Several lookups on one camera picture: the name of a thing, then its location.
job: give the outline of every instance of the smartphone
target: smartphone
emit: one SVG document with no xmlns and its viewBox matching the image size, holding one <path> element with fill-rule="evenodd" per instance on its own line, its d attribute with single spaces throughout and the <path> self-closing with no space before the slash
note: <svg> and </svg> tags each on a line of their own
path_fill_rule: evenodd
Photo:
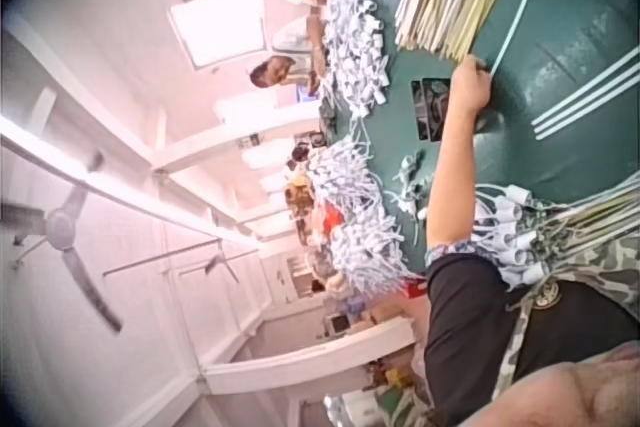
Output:
<svg viewBox="0 0 640 427">
<path fill-rule="evenodd" d="M 411 82 L 418 138 L 440 142 L 449 105 L 449 79 L 422 79 Z"/>
<path fill-rule="evenodd" d="M 413 107 L 416 111 L 416 122 L 418 124 L 418 139 L 429 140 L 429 124 L 427 119 L 427 104 L 425 102 L 422 82 L 414 80 L 411 82 L 411 95 L 413 97 Z"/>
</svg>

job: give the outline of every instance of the green work surface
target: green work surface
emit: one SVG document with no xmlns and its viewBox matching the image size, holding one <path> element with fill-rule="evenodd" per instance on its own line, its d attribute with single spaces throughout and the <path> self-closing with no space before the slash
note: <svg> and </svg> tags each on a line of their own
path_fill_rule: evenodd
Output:
<svg viewBox="0 0 640 427">
<path fill-rule="evenodd" d="M 388 103 L 376 106 L 365 120 L 375 155 L 369 167 L 385 189 L 399 192 L 400 184 L 392 179 L 402 158 L 418 149 L 426 151 L 421 178 L 433 173 L 439 150 L 439 144 L 418 140 L 410 82 L 450 77 L 454 65 L 426 51 L 398 52 L 393 25 L 400 0 L 375 1 L 376 15 L 385 22 L 391 87 Z M 473 53 L 489 65 L 519 4 L 520 0 L 497 0 L 474 44 Z M 513 183 L 540 198 L 569 201 L 612 186 L 637 170 L 637 85 L 543 141 L 535 140 L 531 127 L 531 120 L 638 45 L 637 5 L 638 0 L 529 0 L 495 75 L 487 125 L 475 137 L 478 182 Z M 342 136 L 348 113 L 339 116 L 338 125 Z M 403 249 L 409 267 L 424 269 L 424 229 L 414 247 L 413 221 L 389 200 L 387 209 L 397 216 L 407 239 Z"/>
</svg>

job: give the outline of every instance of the ceiling fan blade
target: ceiling fan blade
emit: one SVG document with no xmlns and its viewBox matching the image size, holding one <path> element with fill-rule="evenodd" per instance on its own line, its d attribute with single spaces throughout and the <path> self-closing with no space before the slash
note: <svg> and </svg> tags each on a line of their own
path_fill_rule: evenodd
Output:
<svg viewBox="0 0 640 427">
<path fill-rule="evenodd" d="M 87 166 L 87 171 L 96 172 L 100 170 L 103 165 L 104 157 L 100 152 L 98 152 L 91 159 L 91 162 Z M 82 207 L 84 207 L 84 203 L 87 200 L 88 194 L 89 192 L 85 187 L 81 185 L 74 186 L 71 189 L 71 192 L 69 192 L 69 196 L 67 197 L 67 200 L 65 200 L 60 210 L 62 210 L 72 219 L 78 220 L 78 217 L 80 217 L 80 212 L 82 212 Z"/>
<path fill-rule="evenodd" d="M 220 256 L 218 254 L 216 254 L 213 257 L 213 259 L 211 259 L 209 261 L 209 263 L 205 266 L 205 268 L 204 268 L 205 275 L 209 275 L 211 273 L 211 271 L 213 270 L 213 268 L 220 263 L 220 260 L 221 260 Z"/>
<path fill-rule="evenodd" d="M 67 266 L 73 280 L 82 290 L 91 305 L 100 313 L 102 318 L 109 324 L 115 332 L 122 330 L 122 320 L 109 307 L 100 291 L 93 284 L 84 263 L 80 259 L 78 252 L 73 247 L 62 252 L 62 261 Z"/>
<path fill-rule="evenodd" d="M 46 232 L 44 211 L 26 205 L 3 201 L 0 223 L 21 235 L 44 235 Z"/>
<path fill-rule="evenodd" d="M 223 256 L 221 256 L 220 254 L 216 254 L 213 259 L 211 259 L 209 261 L 209 263 L 205 266 L 204 268 L 204 273 L 205 275 L 209 275 L 211 273 L 211 271 L 213 270 L 214 267 L 216 267 L 218 264 L 222 263 L 227 270 L 229 271 L 229 273 L 231 274 L 231 277 L 233 277 L 233 279 L 236 281 L 236 283 L 240 283 L 240 279 L 238 279 L 238 276 L 236 275 L 236 273 L 233 271 L 233 269 L 231 268 L 231 266 L 229 265 L 229 263 L 225 260 L 225 258 Z"/>
</svg>

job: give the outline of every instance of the red object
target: red object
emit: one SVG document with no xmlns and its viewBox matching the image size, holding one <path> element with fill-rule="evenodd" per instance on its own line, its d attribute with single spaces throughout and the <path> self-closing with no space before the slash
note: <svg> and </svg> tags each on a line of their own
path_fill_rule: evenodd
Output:
<svg viewBox="0 0 640 427">
<path fill-rule="evenodd" d="M 416 297 L 427 295 L 427 281 L 424 279 L 407 280 L 403 289 L 403 293 L 409 299 L 415 299 Z"/>
<path fill-rule="evenodd" d="M 329 237 L 331 231 L 334 227 L 341 225 L 344 222 L 344 218 L 342 214 L 329 202 L 324 204 L 324 221 L 322 222 L 322 227 L 324 228 L 324 235 Z"/>
</svg>

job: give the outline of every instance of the ceiling fan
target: ceiling fan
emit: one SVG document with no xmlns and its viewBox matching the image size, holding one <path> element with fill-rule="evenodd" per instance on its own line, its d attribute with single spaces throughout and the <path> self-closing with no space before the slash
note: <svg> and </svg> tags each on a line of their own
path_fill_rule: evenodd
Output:
<svg viewBox="0 0 640 427">
<path fill-rule="evenodd" d="M 102 154 L 97 153 L 87 170 L 96 172 L 102 168 L 103 164 L 104 157 Z M 15 232 L 14 245 L 22 245 L 23 241 L 30 235 L 43 236 L 42 240 L 22 253 L 16 260 L 14 268 L 19 268 L 22 265 L 22 259 L 26 255 L 44 242 L 48 242 L 51 247 L 62 253 L 63 263 L 87 300 L 107 325 L 118 333 L 122 330 L 122 320 L 94 285 L 73 245 L 76 237 L 76 221 L 80 217 L 88 193 L 85 186 L 74 186 L 62 207 L 53 210 L 46 216 L 43 210 L 2 200 L 0 222 L 6 228 Z"/>
</svg>

